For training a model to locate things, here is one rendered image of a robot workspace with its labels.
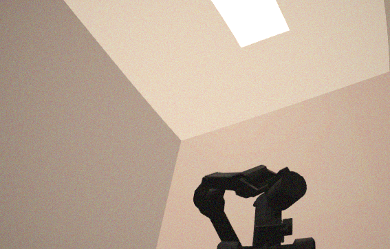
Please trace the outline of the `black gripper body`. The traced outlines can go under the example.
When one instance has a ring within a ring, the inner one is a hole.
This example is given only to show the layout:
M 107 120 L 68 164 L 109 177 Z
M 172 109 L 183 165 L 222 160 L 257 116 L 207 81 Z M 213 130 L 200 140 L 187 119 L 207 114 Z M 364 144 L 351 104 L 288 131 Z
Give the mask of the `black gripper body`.
M 274 224 L 275 219 L 282 219 L 280 215 L 275 214 L 268 214 L 268 215 L 261 215 L 259 217 L 256 217 L 254 220 L 254 227 L 257 226 L 258 221 L 265 220 L 265 224 Z M 239 242 L 236 241 L 221 241 L 217 249 L 316 249 L 315 246 L 315 240 L 312 237 L 308 238 L 300 238 L 295 239 L 293 244 L 283 244 L 281 245 L 281 242 L 273 243 L 273 242 L 263 242 L 262 244 L 253 244 L 252 246 L 240 246 Z

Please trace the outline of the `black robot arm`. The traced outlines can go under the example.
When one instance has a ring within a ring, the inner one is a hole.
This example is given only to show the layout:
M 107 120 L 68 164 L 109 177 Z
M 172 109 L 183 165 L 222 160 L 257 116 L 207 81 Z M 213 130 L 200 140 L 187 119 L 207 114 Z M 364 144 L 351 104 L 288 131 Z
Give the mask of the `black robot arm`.
M 236 195 L 243 198 L 261 194 L 253 204 L 256 207 L 255 219 L 268 214 L 282 216 L 282 210 L 288 209 L 305 195 L 307 184 L 303 176 L 290 171 L 288 167 L 275 173 L 265 165 L 237 173 L 216 172 L 204 176 L 194 192 L 194 205 L 201 214 L 210 218 L 221 241 L 236 241 L 242 246 L 224 211 L 225 190 L 235 191 Z M 292 235 L 292 220 L 275 219 L 274 224 L 269 225 L 265 224 L 265 220 L 258 221 L 254 227 L 253 244 L 283 243 L 284 236 Z

